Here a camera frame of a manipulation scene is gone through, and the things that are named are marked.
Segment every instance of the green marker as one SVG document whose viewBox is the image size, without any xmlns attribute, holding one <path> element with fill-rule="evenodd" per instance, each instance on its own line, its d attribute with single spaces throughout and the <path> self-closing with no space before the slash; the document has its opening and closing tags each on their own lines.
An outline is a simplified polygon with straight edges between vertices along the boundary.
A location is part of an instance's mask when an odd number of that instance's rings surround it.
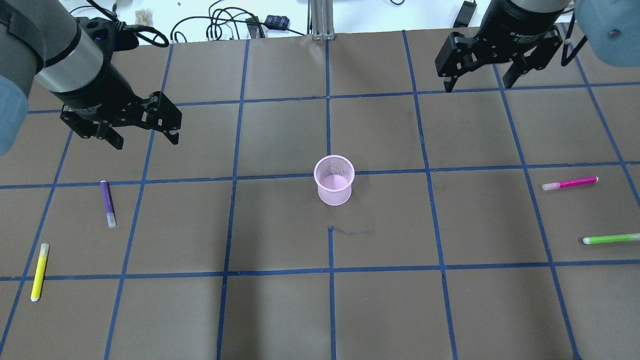
<svg viewBox="0 0 640 360">
<path fill-rule="evenodd" d="M 609 235 L 609 236 L 592 236 L 590 238 L 582 239 L 585 244 L 606 244 L 606 243 L 619 243 L 623 241 L 640 241 L 640 234 L 624 234 L 624 235 Z"/>
</svg>

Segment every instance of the black cable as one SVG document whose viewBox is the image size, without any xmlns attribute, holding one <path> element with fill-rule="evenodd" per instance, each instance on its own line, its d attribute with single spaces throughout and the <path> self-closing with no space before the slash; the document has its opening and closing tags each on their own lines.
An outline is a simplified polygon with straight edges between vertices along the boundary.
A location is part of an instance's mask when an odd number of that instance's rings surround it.
<svg viewBox="0 0 640 360">
<path fill-rule="evenodd" d="M 173 25 L 173 28 L 169 32 L 169 39 L 171 41 L 175 41 L 175 36 L 174 36 L 175 29 L 178 27 L 178 25 L 182 24 L 183 22 L 185 22 L 187 20 L 191 20 L 191 19 L 209 19 L 209 20 L 211 20 L 211 18 L 208 17 L 208 16 L 189 16 L 189 17 L 185 17 L 184 19 L 178 21 L 175 25 Z M 240 22 L 240 23 L 243 23 L 243 24 L 265 25 L 263 22 L 249 22 L 249 21 L 234 20 L 234 19 L 220 19 L 220 20 L 227 21 L 227 22 Z M 292 32 L 294 34 L 305 36 L 305 34 L 299 33 L 299 32 L 297 32 L 295 30 L 292 30 L 292 29 L 285 29 L 285 31 L 290 31 L 290 32 Z"/>
<path fill-rule="evenodd" d="M 94 0 L 86 0 L 87 3 L 91 4 L 96 10 L 98 10 L 100 13 L 102 13 L 104 16 L 107 17 L 107 19 L 111 20 L 111 21 L 118 21 L 118 18 L 108 12 L 105 8 L 101 7 L 100 5 L 96 4 Z"/>
<path fill-rule="evenodd" d="M 187 37 L 186 37 L 186 36 L 184 36 L 184 34 L 183 34 L 181 31 L 176 31 L 176 32 L 175 32 L 175 35 L 176 35 L 176 41 L 175 41 L 175 42 L 178 42 L 178 40 L 177 40 L 177 39 L 178 39 L 178 38 L 177 38 L 177 37 L 178 37 L 178 34 L 182 35 L 182 38 L 184 39 L 184 42 L 187 42 Z"/>
<path fill-rule="evenodd" d="M 238 10 L 238 11 L 239 11 L 239 12 L 241 12 L 241 13 L 239 13 L 239 14 L 237 14 L 237 15 L 235 15 L 235 16 L 242 15 L 242 14 L 247 14 L 247 15 L 249 15 L 249 16 L 251 17 L 251 19 L 252 19 L 251 24 L 256 24 L 256 23 L 258 23 L 258 22 L 257 22 L 258 17 L 257 17 L 257 16 L 255 16 L 253 13 L 246 11 L 245 9 L 238 8 L 238 7 L 235 7 L 235 6 L 229 6 L 229 7 L 224 8 L 223 10 L 224 10 L 224 11 L 226 11 L 226 12 L 228 12 L 229 10 Z M 218 18 L 216 19 L 216 22 L 217 22 L 217 21 L 219 21 L 219 20 L 225 20 L 225 19 L 220 19 L 220 15 L 221 15 L 221 13 L 220 13 L 220 14 L 218 14 Z M 264 32 L 262 31 L 262 28 L 259 28 L 259 29 L 260 29 L 260 36 L 264 38 L 265 36 L 264 36 Z"/>
<path fill-rule="evenodd" d="M 230 21 L 225 21 L 225 22 L 219 23 L 219 21 L 221 20 L 220 19 L 220 15 L 222 15 L 223 12 L 226 13 L 227 15 L 229 15 L 229 17 L 232 20 L 234 20 L 236 17 L 238 17 L 240 15 L 244 15 L 244 14 L 248 13 L 248 12 L 244 12 L 243 11 L 241 13 L 238 13 L 238 14 L 235 14 L 235 15 L 231 15 L 231 13 L 226 8 L 225 9 L 215 9 L 213 11 L 213 13 L 211 14 L 211 25 L 209 25 L 207 27 L 207 29 L 211 29 L 212 26 L 215 26 L 215 32 L 214 32 L 215 33 L 215 37 L 213 36 L 213 34 L 211 36 L 212 38 L 215 38 L 215 40 L 220 40 L 220 38 L 222 37 L 222 25 L 227 25 L 230 28 L 230 25 L 229 25 Z M 234 27 L 236 29 L 236 36 L 237 36 L 238 39 L 240 39 L 240 31 L 238 30 L 238 25 L 237 25 L 236 22 L 234 22 L 233 24 L 234 24 Z"/>
<path fill-rule="evenodd" d="M 122 31 L 130 31 L 132 33 L 136 33 L 137 37 L 139 37 L 142 40 L 150 43 L 153 46 L 158 46 L 158 47 L 168 47 L 169 46 L 169 40 L 166 38 L 166 36 L 163 33 L 161 33 L 159 30 L 157 30 L 156 28 L 153 28 L 152 26 L 126 25 L 126 26 L 124 26 L 122 28 Z M 155 40 L 151 40 L 148 37 L 146 37 L 145 35 L 142 35 L 141 33 L 154 34 L 156 37 L 159 37 L 160 39 L 162 39 L 163 42 L 156 42 Z"/>
<path fill-rule="evenodd" d="M 566 31 L 566 40 L 569 40 L 571 38 L 571 34 L 573 33 L 573 25 L 575 24 L 575 13 L 573 15 L 571 15 L 571 21 L 569 22 L 569 28 Z M 562 59 L 560 60 L 560 65 L 562 66 L 567 66 L 569 65 L 569 63 L 573 60 L 573 58 L 578 55 L 578 52 L 580 51 L 580 49 L 582 49 L 582 47 L 584 46 L 584 44 L 587 43 L 587 36 L 583 36 L 582 39 L 580 39 L 580 42 L 578 42 L 578 45 L 576 45 L 573 48 L 573 51 L 571 52 L 571 54 L 569 54 L 569 56 L 567 56 L 567 51 L 569 49 L 569 42 L 568 41 L 564 41 L 564 45 L 562 48 Z"/>
<path fill-rule="evenodd" d="M 80 9 L 83 9 L 83 8 L 92 8 L 92 9 L 93 9 L 94 7 L 93 7 L 93 6 L 91 6 L 91 5 L 82 5 L 82 6 L 78 6 L 77 8 L 75 8 L 75 9 L 73 9 L 73 10 L 69 11 L 69 13 L 72 13 L 72 12 L 74 12 L 74 11 L 76 11 L 76 10 L 80 10 Z"/>
<path fill-rule="evenodd" d="M 111 21 L 119 21 L 118 18 L 113 15 L 112 13 L 109 13 L 105 8 L 101 7 L 100 5 L 96 4 L 94 0 L 86 0 L 87 3 L 90 3 L 96 10 L 98 10 L 100 13 L 102 13 L 104 16 L 106 16 L 109 20 Z M 158 46 L 158 47 L 168 47 L 169 46 L 169 40 L 166 38 L 166 36 L 164 34 L 162 34 L 160 31 L 158 31 L 156 28 L 152 28 L 151 26 L 144 26 L 144 25 L 132 25 L 129 26 L 127 25 L 127 28 L 131 29 L 134 26 L 142 26 L 143 29 L 139 30 L 139 31 L 135 31 L 136 36 L 148 43 L 150 43 L 153 46 Z M 147 33 L 151 33 L 154 34 L 155 37 L 160 37 L 163 42 L 156 42 L 155 40 L 151 40 L 148 37 L 146 37 L 145 35 L 142 35 L 141 32 L 147 32 Z"/>
<path fill-rule="evenodd" d="M 222 0 L 218 0 L 218 1 L 216 1 L 215 3 L 211 4 L 211 6 L 209 7 L 209 13 L 208 13 L 208 14 L 209 14 L 209 17 L 212 17 L 211 9 L 212 9 L 214 6 L 216 6 L 218 3 L 221 3 L 221 2 L 222 2 Z"/>
</svg>

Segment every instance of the blue tape grid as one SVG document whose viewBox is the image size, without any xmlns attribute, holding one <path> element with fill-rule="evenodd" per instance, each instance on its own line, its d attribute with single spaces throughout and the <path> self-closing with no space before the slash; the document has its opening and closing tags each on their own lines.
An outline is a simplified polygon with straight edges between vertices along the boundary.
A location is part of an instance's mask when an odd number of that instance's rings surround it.
<svg viewBox="0 0 640 360">
<path fill-rule="evenodd" d="M 566 28 L 564 24 L 562 25 L 563 29 L 566 32 Z M 252 99 L 252 100 L 244 100 L 244 87 L 246 83 L 246 70 L 247 70 L 247 61 L 248 61 L 248 52 L 249 52 L 249 42 L 245 45 L 244 52 L 244 63 L 243 63 L 243 80 L 241 85 L 241 96 L 238 101 L 206 101 L 206 102 L 183 102 L 176 104 L 177 106 L 200 106 L 200 105 L 217 105 L 217 104 L 238 104 L 239 105 L 239 114 L 238 114 L 238 122 L 237 122 L 237 133 L 236 133 L 236 148 L 234 153 L 234 171 L 232 177 L 217 177 L 217 178 L 184 178 L 184 179 L 157 179 L 157 180 L 146 180 L 148 162 L 152 150 L 154 133 L 150 134 L 149 143 L 147 147 L 147 157 L 145 159 L 143 175 L 140 181 L 113 181 L 112 185 L 138 185 L 140 186 L 140 191 L 138 194 L 138 201 L 136 203 L 136 209 L 134 212 L 134 219 L 129 235 L 129 241 L 127 244 L 127 250 L 125 252 L 125 259 L 122 266 L 122 271 L 120 274 L 96 274 L 96 275 L 53 275 L 46 276 L 45 279 L 48 281 L 73 281 L 73 280 L 90 280 L 90 279 L 118 279 L 118 291 L 116 294 L 116 300 L 114 303 L 113 314 L 111 318 L 111 323 L 109 326 L 108 340 L 105 348 L 104 359 L 108 359 L 109 351 L 111 348 L 111 342 L 113 340 L 113 331 L 116 324 L 119 301 L 122 296 L 122 289 L 124 287 L 124 281 L 126 279 L 165 279 L 165 278 L 183 278 L 183 277 L 222 277 L 223 286 L 221 289 L 221 302 L 220 302 L 220 320 L 218 326 L 218 342 L 217 342 L 217 350 L 218 350 L 218 359 L 220 358 L 220 350 L 222 345 L 222 336 L 223 336 L 223 324 L 224 324 L 224 314 L 225 314 L 225 304 L 226 304 L 226 292 L 227 292 L 227 281 L 228 277 L 236 277 L 236 276 L 274 276 L 274 275 L 293 275 L 293 274 L 329 274 L 330 275 L 330 318 L 331 318 L 331 350 L 332 350 L 332 359 L 337 358 L 337 350 L 336 350 L 336 336 L 335 336 L 335 286 L 334 286 L 334 274 L 335 273 L 343 273 L 343 272 L 389 272 L 389 271 L 440 271 L 442 274 L 442 286 L 444 293 L 444 302 L 445 302 L 445 310 L 447 312 L 447 324 L 449 327 L 449 337 L 451 342 L 452 349 L 452 357 L 453 359 L 457 359 L 457 350 L 455 343 L 455 335 L 454 335 L 454 327 L 452 321 L 451 307 L 449 304 L 449 294 L 447 289 L 447 279 L 446 279 L 446 270 L 470 270 L 470 269 L 495 269 L 495 268 L 536 268 L 536 267 L 549 267 L 552 272 L 552 277 L 554 279 L 554 286 L 556 287 L 558 299 L 560 302 L 561 310 L 563 313 L 565 326 L 569 335 L 570 343 L 573 350 L 573 355 L 576 359 L 580 359 L 580 355 L 577 350 L 577 346 L 575 344 L 575 339 L 573 338 L 573 333 L 570 325 L 570 321 L 566 312 L 566 307 L 564 305 L 564 300 L 562 296 L 562 292 L 560 289 L 559 281 L 557 280 L 556 267 L 559 266 L 602 266 L 602 265 L 638 265 L 640 264 L 640 259 L 613 259 L 613 260 L 601 260 L 601 261 L 553 261 L 552 255 L 548 246 L 548 241 L 546 238 L 544 225 L 540 216 L 540 211 L 538 209 L 537 201 L 532 190 L 531 180 L 529 179 L 528 170 L 530 168 L 563 168 L 563 167 L 599 167 L 599 166 L 621 166 L 629 183 L 629 186 L 632 190 L 632 193 L 636 199 L 638 206 L 640 206 L 640 197 L 636 190 L 633 179 L 630 176 L 628 171 L 629 165 L 640 165 L 640 161 L 625 161 L 621 152 L 615 142 L 615 139 L 609 129 L 609 126 L 606 122 L 606 119 L 602 113 L 602 110 L 599 107 L 598 101 L 593 93 L 593 87 L 605 87 L 605 86 L 638 86 L 640 82 L 624 82 L 624 83 L 601 83 L 601 84 L 591 84 L 586 77 L 586 73 L 580 64 L 579 57 L 576 57 L 575 61 L 580 70 L 582 78 L 584 80 L 583 85 L 552 85 L 552 86 L 521 86 L 518 88 L 505 89 L 502 85 L 500 77 L 497 73 L 497 69 L 494 66 L 494 73 L 496 75 L 499 86 L 497 88 L 476 88 L 476 89 L 461 89 L 454 90 L 454 92 L 500 92 L 505 109 L 508 114 L 509 125 L 511 126 L 511 130 L 516 142 L 516 146 L 518 148 L 518 154 L 520 155 L 521 165 L 506 165 L 506 166 L 488 166 L 488 167 L 448 167 L 448 168 L 430 168 L 426 146 L 424 143 L 424 134 L 422 132 L 422 119 L 420 115 L 420 105 L 418 102 L 418 95 L 427 95 L 427 94 L 443 94 L 444 90 L 426 90 L 426 91 L 418 91 L 415 84 L 415 74 L 413 71 L 413 63 L 411 59 L 410 48 L 408 44 L 408 40 L 406 37 L 406 32 L 403 31 L 403 40 L 404 46 L 406 50 L 410 75 L 412 79 L 412 91 L 411 92 L 396 92 L 396 93 L 378 93 L 378 94 L 349 94 L 349 95 L 333 95 L 331 96 L 330 92 L 330 54 L 329 54 L 329 42 L 325 43 L 325 62 L 326 62 L 326 93 L 324 96 L 310 96 L 310 97 L 287 97 L 287 98 L 272 98 L 272 99 Z M 162 90 L 166 85 L 166 78 L 169 71 L 169 66 L 171 63 L 173 53 L 173 45 L 170 46 L 169 55 L 166 63 L 166 68 L 163 77 Z M 515 129 L 515 125 L 513 123 L 513 119 L 511 118 L 509 105 L 506 100 L 505 93 L 509 91 L 520 91 L 520 90 L 544 90 L 544 89 L 554 89 L 554 88 L 586 88 L 589 92 L 589 96 L 593 101 L 593 104 L 598 112 L 598 116 L 602 121 L 602 125 L 605 128 L 607 136 L 609 137 L 613 149 L 618 157 L 617 162 L 603 162 L 603 163 L 577 163 L 577 164 L 566 164 L 566 163 L 556 163 L 556 164 L 527 164 L 524 159 L 524 154 L 522 152 L 522 148 L 520 146 L 520 142 L 517 137 L 517 132 Z M 256 180 L 256 179 L 281 179 L 281 178 L 295 178 L 295 177 L 312 177 L 313 174 L 274 174 L 274 175 L 264 175 L 264 176 L 237 176 L 237 159 L 238 159 L 238 151 L 239 151 L 239 141 L 241 135 L 241 121 L 242 121 L 242 112 L 243 112 L 243 104 L 245 103 L 256 103 L 256 102 L 280 102 L 280 101 L 307 101 L 307 100 L 316 100 L 316 99 L 326 99 L 326 136 L 327 136 L 327 154 L 331 154 L 331 115 L 330 115 L 330 100 L 335 99 L 348 99 L 348 98 L 357 98 L 357 97 L 386 97 L 386 96 L 406 96 L 412 95 L 414 98 L 416 115 L 417 115 L 417 126 L 418 132 L 420 136 L 420 144 L 422 147 L 422 156 L 424 160 L 425 167 L 424 168 L 416 168 L 416 169 L 402 169 L 402 170 L 373 170 L 373 171 L 359 171 L 356 174 L 358 175 L 382 175 L 382 174 L 407 174 L 407 173 L 425 173 L 428 189 L 429 189 L 429 203 L 431 205 L 431 213 L 432 213 L 432 221 L 434 223 L 435 233 L 436 233 L 436 245 L 438 247 L 438 264 L 437 265 L 424 265 L 424 266 L 370 266 L 370 267 L 346 267 L 346 268 L 335 268 L 333 265 L 333 228 L 329 228 L 328 230 L 328 239 L 329 239 L 329 267 L 328 268 L 304 268 L 304 269 L 290 269 L 290 270 L 268 270 L 268 271 L 238 271 L 238 272 L 230 272 L 228 270 L 229 257 L 230 257 L 230 247 L 231 247 L 231 236 L 232 236 L 232 228 L 233 228 L 233 214 L 234 214 L 234 206 L 235 206 L 235 198 L 236 198 L 236 186 L 238 181 L 244 180 Z M 43 114 L 43 113 L 57 113 L 59 110 L 36 110 L 30 111 L 30 114 Z M 62 170 L 63 162 L 67 155 L 68 147 L 72 138 L 72 132 L 69 133 L 67 138 L 67 142 L 65 144 L 64 151 L 61 155 L 60 163 L 58 165 L 58 170 L 56 172 L 56 176 L 54 178 L 53 183 L 51 184 L 20 184 L 20 185 L 2 185 L 0 186 L 0 190 L 2 189 L 17 189 L 17 188 L 50 188 L 51 191 L 49 193 L 49 197 L 45 204 L 45 208 L 38 225 L 38 230 L 36 232 L 35 239 L 33 241 L 31 251 L 29 252 L 28 259 L 26 261 L 23 274 L 19 277 L 0 277 L 0 281 L 17 281 L 19 282 L 18 290 L 13 301 L 13 306 L 11 308 L 7 323 L 4 328 L 2 340 L 0 340 L 0 354 L 2 354 L 2 350 L 4 349 L 4 344 L 7 339 L 7 335 L 10 330 L 11 322 L 13 320 L 13 316 L 15 315 L 15 310 L 22 293 L 22 289 L 24 287 L 24 283 L 26 281 L 32 281 L 33 276 L 27 276 L 31 261 L 33 259 L 33 254 L 35 253 L 36 246 L 38 244 L 38 240 L 40 237 L 40 233 L 42 232 L 42 227 L 45 222 L 45 218 L 51 203 L 51 199 L 53 197 L 54 191 L 59 187 L 76 187 L 76 186 L 99 186 L 98 182 L 94 183 L 59 183 L 58 179 L 60 176 L 60 172 Z M 527 180 L 527 185 L 529 187 L 529 193 L 532 199 L 532 205 L 534 206 L 536 212 L 536 218 L 538 219 L 538 224 L 540 227 L 540 231 L 542 234 L 543 242 L 545 245 L 545 250 L 547 251 L 548 262 L 541 263 L 492 263 L 492 264 L 458 264 L 458 265 L 446 265 L 444 261 L 444 254 L 442 252 L 442 244 L 440 241 L 440 232 L 438 227 L 437 220 L 437 212 L 436 212 L 436 204 L 433 198 L 433 189 L 431 187 L 431 173 L 432 172 L 455 172 L 455 171 L 482 171 L 482 170 L 508 170 L 508 169 L 522 169 Z M 131 245 L 134 238 L 136 223 L 138 212 L 140 210 L 140 204 L 142 200 L 142 195 L 144 191 L 144 187 L 146 184 L 157 184 L 157 183 L 190 183 L 190 182 L 205 182 L 205 181 L 232 181 L 232 194 L 231 194 L 231 205 L 229 211 L 229 223 L 228 223 L 228 233 L 227 233 L 227 248 L 225 251 L 225 269 L 222 272 L 194 272 L 194 273 L 169 273 L 169 274 L 128 274 L 127 273 L 127 264 L 129 260 L 129 254 L 131 252 Z"/>
</svg>

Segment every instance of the marker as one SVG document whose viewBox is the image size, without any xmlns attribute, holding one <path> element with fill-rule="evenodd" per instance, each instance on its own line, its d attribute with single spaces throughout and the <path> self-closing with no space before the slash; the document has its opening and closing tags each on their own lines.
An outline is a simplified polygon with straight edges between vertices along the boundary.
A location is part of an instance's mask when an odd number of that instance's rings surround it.
<svg viewBox="0 0 640 360">
<path fill-rule="evenodd" d="M 40 246 L 40 257 L 38 257 L 38 266 L 36 266 L 36 276 L 33 279 L 33 289 L 31 289 L 31 301 L 40 300 L 40 292 L 42 292 L 42 280 L 44 279 L 44 268 L 47 266 L 47 256 L 49 255 L 49 244 Z"/>
<path fill-rule="evenodd" d="M 107 213 L 107 224 L 109 227 L 116 227 L 116 217 L 113 213 L 113 203 L 111 202 L 111 191 L 109 191 L 109 183 L 105 180 L 100 182 L 102 189 L 102 201 L 104 202 L 104 212 Z"/>
<path fill-rule="evenodd" d="M 582 242 L 587 244 L 587 245 L 590 245 L 590 244 L 606 244 L 606 243 L 621 243 L 623 241 L 640 241 L 640 234 L 592 236 L 590 238 L 582 239 Z"/>
<path fill-rule="evenodd" d="M 597 176 L 589 176 L 589 177 L 583 177 L 581 179 L 560 181 L 559 183 L 543 184 L 542 185 L 542 190 L 547 191 L 547 190 L 555 190 L 555 189 L 560 189 L 560 188 L 568 188 L 570 186 L 595 184 L 595 183 L 598 182 L 598 180 L 599 179 L 598 179 Z"/>
</svg>

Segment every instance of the grid square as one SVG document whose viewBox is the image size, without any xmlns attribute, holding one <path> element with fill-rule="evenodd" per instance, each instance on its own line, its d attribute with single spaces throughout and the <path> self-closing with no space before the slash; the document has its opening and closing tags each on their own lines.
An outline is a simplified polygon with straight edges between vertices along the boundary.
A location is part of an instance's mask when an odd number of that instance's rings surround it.
<svg viewBox="0 0 640 360">
<path fill-rule="evenodd" d="M 36 303 L 32 287 L 24 283 L 3 359 L 102 359 L 118 281 L 45 281 Z"/>
<path fill-rule="evenodd" d="M 55 97 L 50 91 L 40 85 L 39 82 L 33 81 L 31 91 L 29 92 L 29 111 L 36 110 L 57 110 L 62 109 L 62 101 Z"/>
<path fill-rule="evenodd" d="M 180 111 L 180 142 L 154 139 L 147 179 L 233 175 L 238 105 L 183 106 Z"/>
<path fill-rule="evenodd" d="M 310 177 L 239 181 L 229 270 L 327 267 L 330 213 Z"/>
<path fill-rule="evenodd" d="M 18 290 L 19 281 L 0 282 L 0 323 L 5 326 Z"/>
<path fill-rule="evenodd" d="M 424 168 L 413 97 L 331 100 L 333 154 L 356 171 Z"/>
<path fill-rule="evenodd" d="M 230 181 L 148 184 L 127 272 L 222 271 Z"/>
<path fill-rule="evenodd" d="M 245 104 L 239 176 L 302 174 L 326 156 L 326 101 Z"/>
<path fill-rule="evenodd" d="M 0 190 L 0 276 L 22 276 L 51 189 Z"/>
<path fill-rule="evenodd" d="M 339 359 L 450 359 L 440 272 L 335 275 Z"/>
<path fill-rule="evenodd" d="M 447 264 L 547 261 L 522 170 L 435 172 Z"/>
<path fill-rule="evenodd" d="M 245 99 L 324 96 L 324 42 L 311 36 L 255 39 L 249 45 Z"/>
<path fill-rule="evenodd" d="M 554 261 L 639 259 L 633 243 L 585 245 L 582 238 L 638 232 L 640 209 L 620 167 L 529 170 Z M 594 185 L 544 192 L 542 184 L 598 176 Z"/>
<path fill-rule="evenodd" d="M 631 174 L 636 190 L 640 190 L 640 165 L 627 165 L 627 169 Z"/>
<path fill-rule="evenodd" d="M 413 75 L 418 91 L 443 90 L 443 78 L 438 77 L 435 67 L 436 56 L 442 45 L 453 31 L 469 37 L 477 32 L 477 28 L 411 30 L 406 32 L 411 51 Z M 497 88 L 493 68 L 484 66 L 469 72 L 458 79 L 455 89 Z"/>
<path fill-rule="evenodd" d="M 618 160 L 587 89 L 508 91 L 506 97 L 528 164 Z"/>
<path fill-rule="evenodd" d="M 340 34 L 329 43 L 331 95 L 410 92 L 402 33 Z"/>
<path fill-rule="evenodd" d="M 152 92 L 161 90 L 168 56 L 168 47 L 138 46 L 130 51 L 113 53 L 111 63 L 136 95 L 147 98 Z"/>
<path fill-rule="evenodd" d="M 246 40 L 174 44 L 165 94 L 174 103 L 239 100 L 245 47 Z"/>
<path fill-rule="evenodd" d="M 60 172 L 60 182 L 139 181 L 151 132 L 134 126 L 115 130 L 124 138 L 122 150 L 116 150 L 105 140 L 84 139 L 74 133 Z M 154 141 L 168 142 L 163 136 L 156 136 Z"/>
<path fill-rule="evenodd" d="M 28 115 L 11 150 L 0 156 L 0 184 L 53 183 L 69 131 L 57 114 Z"/>
<path fill-rule="evenodd" d="M 556 268 L 584 359 L 633 359 L 640 352 L 640 266 L 562 266 Z"/>
<path fill-rule="evenodd" d="M 640 86 L 593 88 L 602 115 L 607 121 L 618 150 L 627 161 L 640 161 Z"/>
<path fill-rule="evenodd" d="M 358 175 L 349 201 L 329 214 L 337 229 L 369 231 L 333 231 L 336 267 L 438 264 L 424 174 Z"/>
<path fill-rule="evenodd" d="M 513 85 L 514 88 L 522 86 L 549 86 L 549 85 L 584 85 L 584 79 L 575 61 L 567 66 L 560 64 L 562 60 L 562 46 L 556 51 L 549 65 L 544 70 L 531 70 L 528 74 L 520 76 Z M 498 64 L 500 78 L 504 76 L 512 62 Z"/>
<path fill-rule="evenodd" d="M 220 277 L 128 279 L 110 359 L 215 359 Z"/>
<path fill-rule="evenodd" d="M 129 242 L 138 185 L 110 186 L 117 226 L 110 229 L 99 186 L 57 188 L 38 241 L 51 244 L 47 275 L 119 274 Z M 35 275 L 38 250 L 29 274 Z"/>
<path fill-rule="evenodd" d="M 582 36 L 584 36 L 584 33 L 576 22 L 572 34 L 573 43 L 578 44 Z M 593 52 L 591 42 L 587 41 L 584 44 L 584 47 L 578 52 L 577 58 L 580 60 L 580 64 L 591 84 L 640 81 L 640 68 L 616 67 L 602 62 Z"/>
<path fill-rule="evenodd" d="M 548 268 L 450 270 L 447 283 L 460 360 L 572 358 Z"/>
<path fill-rule="evenodd" d="M 431 168 L 520 164 L 499 92 L 420 95 L 419 101 Z"/>
<path fill-rule="evenodd" d="M 230 277 L 221 358 L 329 359 L 329 275 Z"/>
</svg>

